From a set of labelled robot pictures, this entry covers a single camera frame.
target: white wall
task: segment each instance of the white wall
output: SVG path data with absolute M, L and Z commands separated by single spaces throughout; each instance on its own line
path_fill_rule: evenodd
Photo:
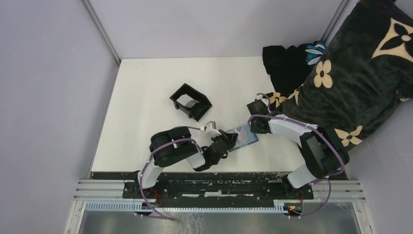
M 356 2 L 350 2 L 345 17 Z M 397 0 L 396 5 L 413 17 L 411 0 Z M 408 100 L 377 132 L 349 152 L 347 171 L 351 178 L 360 180 L 377 234 L 413 233 L 412 116 L 413 100 Z
M 119 56 L 261 56 L 319 40 L 340 0 L 91 0 Z
M 0 233 L 62 233 L 116 65 L 79 0 L 2 0 L 0 60 Z

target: white table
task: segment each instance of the white table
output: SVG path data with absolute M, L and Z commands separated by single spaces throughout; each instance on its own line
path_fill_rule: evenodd
M 196 122 L 174 108 L 169 97 L 187 83 L 206 95 L 212 108 Z M 273 92 L 261 57 L 123 59 L 119 68 L 93 172 L 131 172 L 149 158 L 150 137 L 176 126 L 204 126 L 214 120 L 228 130 L 246 123 L 246 105 L 256 93 Z M 205 133 L 191 130 L 200 146 Z M 259 135 L 259 142 L 229 153 L 208 172 L 293 171 L 304 163 L 298 146 L 283 136 Z M 167 172 L 193 172 L 188 162 Z

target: floral blanket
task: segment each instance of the floral blanket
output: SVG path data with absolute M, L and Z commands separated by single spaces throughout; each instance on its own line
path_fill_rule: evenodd
M 289 117 L 335 128 L 351 149 L 413 98 L 412 87 L 413 20 L 390 0 L 361 0 L 305 82 L 270 100 Z

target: wall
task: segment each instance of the wall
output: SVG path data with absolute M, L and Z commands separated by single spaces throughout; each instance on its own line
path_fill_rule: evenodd
M 79 0 L 0 3 L 0 233 L 62 233 L 116 65 Z
M 356 2 L 351 0 L 352 7 L 345 11 L 345 17 Z M 411 0 L 397 0 L 396 5 L 413 17 Z M 347 171 L 363 186 L 377 234 L 413 233 L 412 115 L 413 100 L 400 104 L 376 133 L 349 152 Z
M 91 0 L 124 59 L 261 56 L 319 40 L 341 0 Z

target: blue and white pattern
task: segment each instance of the blue and white pattern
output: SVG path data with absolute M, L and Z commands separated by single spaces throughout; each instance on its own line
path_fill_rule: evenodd
M 307 45 L 307 49 L 305 50 L 307 52 L 307 64 L 311 67 L 311 69 L 314 68 L 314 65 L 319 61 L 321 55 L 325 52 L 326 46 L 323 42 L 317 41 L 316 44 L 309 44 Z

